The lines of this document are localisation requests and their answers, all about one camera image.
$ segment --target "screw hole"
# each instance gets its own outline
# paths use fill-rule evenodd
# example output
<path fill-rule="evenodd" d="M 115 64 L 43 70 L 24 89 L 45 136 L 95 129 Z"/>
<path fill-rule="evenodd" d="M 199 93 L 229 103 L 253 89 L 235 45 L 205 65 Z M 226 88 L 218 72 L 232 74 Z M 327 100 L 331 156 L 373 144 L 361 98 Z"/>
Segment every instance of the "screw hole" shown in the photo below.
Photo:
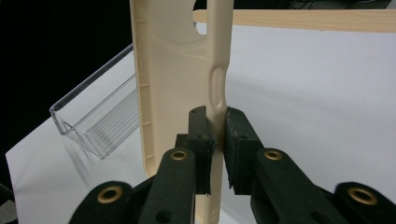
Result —
<path fill-rule="evenodd" d="M 378 203 L 378 199 L 375 197 L 375 195 L 367 189 L 355 187 L 348 189 L 347 193 L 353 200 L 359 203 L 367 205 L 376 205 Z"/>
<path fill-rule="evenodd" d="M 175 161 L 182 161 L 187 158 L 187 153 L 185 151 L 176 151 L 171 154 L 171 158 Z"/>
<path fill-rule="evenodd" d="M 161 212 L 157 213 L 155 219 L 161 223 L 170 222 L 172 220 L 172 213 L 167 210 L 162 210 Z"/>
<path fill-rule="evenodd" d="M 282 159 L 282 153 L 273 150 L 264 152 L 264 156 L 271 161 L 279 161 Z"/>
<path fill-rule="evenodd" d="M 330 218 L 323 212 L 314 211 L 311 213 L 311 217 L 320 224 L 330 223 Z"/>
<path fill-rule="evenodd" d="M 97 197 L 99 203 L 113 203 L 122 195 L 122 188 L 120 186 L 110 186 L 102 189 Z"/>

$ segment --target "white surface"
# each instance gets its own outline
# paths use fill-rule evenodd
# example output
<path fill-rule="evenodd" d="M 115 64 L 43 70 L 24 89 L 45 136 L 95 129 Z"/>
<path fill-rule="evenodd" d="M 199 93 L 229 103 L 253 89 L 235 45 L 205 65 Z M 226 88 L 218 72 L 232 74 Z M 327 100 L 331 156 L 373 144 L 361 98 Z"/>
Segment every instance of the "white surface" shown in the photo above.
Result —
<path fill-rule="evenodd" d="M 227 103 L 315 184 L 333 191 L 357 181 L 395 203 L 395 49 L 396 34 L 235 26 Z M 7 154 L 20 223 L 66 223 L 98 184 L 140 183 L 138 135 L 100 161 L 48 119 Z M 234 196 L 225 174 L 221 203 L 220 223 L 255 223 L 248 197 Z"/>

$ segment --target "wooden shelf edge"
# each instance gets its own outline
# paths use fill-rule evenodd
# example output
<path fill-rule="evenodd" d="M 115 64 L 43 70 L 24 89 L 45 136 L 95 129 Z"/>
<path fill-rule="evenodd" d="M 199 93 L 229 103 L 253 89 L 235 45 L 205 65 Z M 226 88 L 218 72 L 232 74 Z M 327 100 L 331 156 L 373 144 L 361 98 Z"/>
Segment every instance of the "wooden shelf edge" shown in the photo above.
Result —
<path fill-rule="evenodd" d="M 206 10 L 192 19 L 206 22 Z M 396 9 L 233 11 L 233 24 L 309 30 L 396 33 Z"/>

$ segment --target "cream plastic panel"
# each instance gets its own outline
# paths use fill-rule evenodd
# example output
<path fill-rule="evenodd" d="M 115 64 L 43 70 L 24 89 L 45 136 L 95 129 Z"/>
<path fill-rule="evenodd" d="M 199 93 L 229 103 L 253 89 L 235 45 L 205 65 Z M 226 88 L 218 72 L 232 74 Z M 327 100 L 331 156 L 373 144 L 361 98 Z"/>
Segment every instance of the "cream plastic panel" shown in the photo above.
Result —
<path fill-rule="evenodd" d="M 233 0 L 208 0 L 206 35 L 193 26 L 194 0 L 131 0 L 134 62 L 145 170 L 155 175 L 163 153 L 188 132 L 189 111 L 206 106 L 222 143 L 225 77 L 230 62 Z M 222 145 L 211 173 L 211 196 L 196 197 L 201 223 L 218 223 Z"/>

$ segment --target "clear plastic container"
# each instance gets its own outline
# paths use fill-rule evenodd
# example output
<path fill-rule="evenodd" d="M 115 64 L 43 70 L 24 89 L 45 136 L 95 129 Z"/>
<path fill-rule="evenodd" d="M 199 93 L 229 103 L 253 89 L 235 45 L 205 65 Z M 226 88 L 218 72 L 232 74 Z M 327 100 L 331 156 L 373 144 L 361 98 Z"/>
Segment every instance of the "clear plastic container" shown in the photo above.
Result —
<path fill-rule="evenodd" d="M 54 104 L 59 130 L 104 159 L 139 127 L 133 46 L 129 46 Z"/>

